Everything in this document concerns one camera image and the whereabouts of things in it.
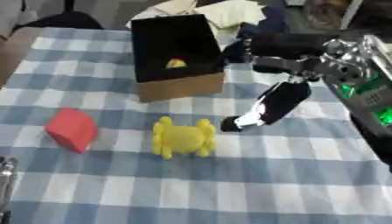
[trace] blue and white checkered cloth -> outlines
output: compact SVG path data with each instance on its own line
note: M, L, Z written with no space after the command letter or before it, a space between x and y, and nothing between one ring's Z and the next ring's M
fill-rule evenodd
M392 223L388 167L322 83L272 126L218 131L211 157L153 155L160 116L219 127L285 76L232 65L219 94L141 104L130 41L127 31L46 29L0 92L0 154L19 160L11 223ZM85 154L44 132L63 107L100 128Z

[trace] yellow toy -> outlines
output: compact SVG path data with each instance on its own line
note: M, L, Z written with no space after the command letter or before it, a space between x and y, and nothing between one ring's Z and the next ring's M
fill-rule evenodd
M171 59L166 64L166 68L186 67L186 63L182 59Z
M172 119L163 116L154 123L153 150L165 159L172 158L172 152L197 152L202 157L208 157L209 151L215 148L215 127L207 120L201 119L196 126L173 126Z

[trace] table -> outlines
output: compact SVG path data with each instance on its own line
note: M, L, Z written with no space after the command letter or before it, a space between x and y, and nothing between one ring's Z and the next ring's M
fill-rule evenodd
M23 28L16 31L3 45L0 45L0 87L15 71L41 32L41 28Z
M231 65L219 94L140 104L130 38L45 29L0 92L0 154L19 160L11 223L391 223L388 167L322 83L272 126L218 131L211 157L153 155L160 116L219 127L284 77ZM100 127L83 155L43 130L62 107Z

